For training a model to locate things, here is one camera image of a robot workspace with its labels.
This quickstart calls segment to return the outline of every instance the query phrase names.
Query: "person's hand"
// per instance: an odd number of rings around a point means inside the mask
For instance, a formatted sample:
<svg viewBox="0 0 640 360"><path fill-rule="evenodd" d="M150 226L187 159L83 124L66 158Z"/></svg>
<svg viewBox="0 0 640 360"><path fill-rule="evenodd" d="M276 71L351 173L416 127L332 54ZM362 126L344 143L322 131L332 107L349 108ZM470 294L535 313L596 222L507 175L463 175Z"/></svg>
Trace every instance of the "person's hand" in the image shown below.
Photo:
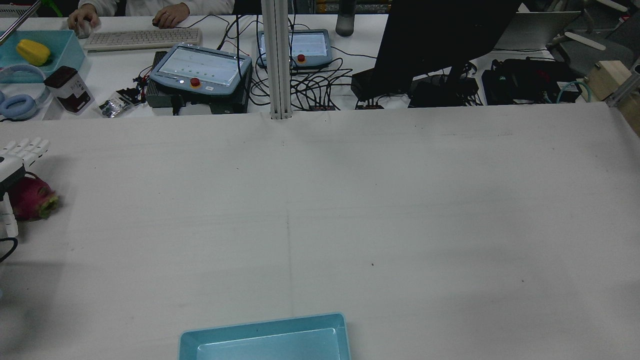
<svg viewBox="0 0 640 360"><path fill-rule="evenodd" d="M84 4L80 6L80 9L74 11L69 15L67 19L67 25L71 30L77 30L78 26L82 26L84 20L88 20L92 28L98 26L99 19L98 13L95 10L95 6L91 4Z"/></svg>
<svg viewBox="0 0 640 360"><path fill-rule="evenodd" d="M158 24L158 28L160 29L175 28L180 21L189 16L189 13L189 7L185 3L165 6L158 11L153 19L153 23Z"/></svg>

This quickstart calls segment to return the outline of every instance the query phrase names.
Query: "water bottle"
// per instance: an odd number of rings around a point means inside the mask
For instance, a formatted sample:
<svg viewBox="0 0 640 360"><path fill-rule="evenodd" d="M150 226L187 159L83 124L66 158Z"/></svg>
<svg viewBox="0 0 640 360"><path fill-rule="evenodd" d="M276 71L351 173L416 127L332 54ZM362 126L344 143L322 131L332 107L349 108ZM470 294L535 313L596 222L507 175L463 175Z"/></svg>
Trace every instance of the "water bottle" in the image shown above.
<svg viewBox="0 0 640 360"><path fill-rule="evenodd" d="M353 34L353 21L356 15L356 0L340 0L338 4L338 21L335 23L335 32L348 37Z"/></svg>

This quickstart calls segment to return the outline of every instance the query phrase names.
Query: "blue plastic tray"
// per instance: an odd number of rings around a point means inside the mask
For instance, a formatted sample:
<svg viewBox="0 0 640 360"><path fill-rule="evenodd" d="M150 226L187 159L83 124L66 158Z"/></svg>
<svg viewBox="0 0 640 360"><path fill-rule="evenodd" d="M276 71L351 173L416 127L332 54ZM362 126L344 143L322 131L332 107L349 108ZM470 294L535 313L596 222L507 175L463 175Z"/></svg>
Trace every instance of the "blue plastic tray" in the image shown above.
<svg viewBox="0 0 640 360"><path fill-rule="evenodd" d="M351 360L344 316L304 316L192 330L178 360Z"/></svg>
<svg viewBox="0 0 640 360"><path fill-rule="evenodd" d="M24 38L39 42L51 50L49 60L44 65L38 67L46 76L51 75L62 65L79 70L84 61L84 52L73 30L18 30L0 46L0 67L27 63L15 50L16 45ZM2 82L41 83L42 79L28 73L19 72L3 79Z"/></svg>

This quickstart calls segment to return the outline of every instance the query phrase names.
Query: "headphones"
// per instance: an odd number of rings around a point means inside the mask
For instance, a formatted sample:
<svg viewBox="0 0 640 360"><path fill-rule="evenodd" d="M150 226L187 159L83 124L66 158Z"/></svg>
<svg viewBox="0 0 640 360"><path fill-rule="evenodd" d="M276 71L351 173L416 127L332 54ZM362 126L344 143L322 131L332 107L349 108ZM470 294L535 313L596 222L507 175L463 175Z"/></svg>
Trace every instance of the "headphones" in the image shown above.
<svg viewBox="0 0 640 360"><path fill-rule="evenodd" d="M35 74L39 78L42 78L42 82L46 78L42 70L33 65L18 64L10 65L0 70L0 79L7 78L15 72L24 71ZM35 115L38 111L38 107L42 105L49 97L49 89L45 86L40 95L35 99L29 95L14 95L9 98L5 98L2 91L0 91L0 115L16 121L27 120Z"/></svg>

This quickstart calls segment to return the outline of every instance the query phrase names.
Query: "metal pole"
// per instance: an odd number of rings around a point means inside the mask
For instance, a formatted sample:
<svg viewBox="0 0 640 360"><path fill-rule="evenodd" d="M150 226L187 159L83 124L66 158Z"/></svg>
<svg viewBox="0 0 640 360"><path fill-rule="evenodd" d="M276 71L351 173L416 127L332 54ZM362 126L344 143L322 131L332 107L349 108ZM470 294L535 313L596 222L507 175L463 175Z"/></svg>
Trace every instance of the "metal pole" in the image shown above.
<svg viewBox="0 0 640 360"><path fill-rule="evenodd" d="M631 76L611 94L605 102L609 107L617 106L621 100L640 87L640 60L631 67Z"/></svg>
<svg viewBox="0 0 640 360"><path fill-rule="evenodd" d="M33 15L33 13L38 10L41 4L41 0L33 3L33 5L31 5L31 7L27 9L27 11L25 11L11 26L9 26L9 28L0 37L0 45L4 44L6 39L8 39L14 31L18 30L20 25L22 25L23 22L25 22L30 16Z"/></svg>
<svg viewBox="0 0 640 360"><path fill-rule="evenodd" d="M262 0L272 119L286 119L292 115L288 13L286 0Z"/></svg>

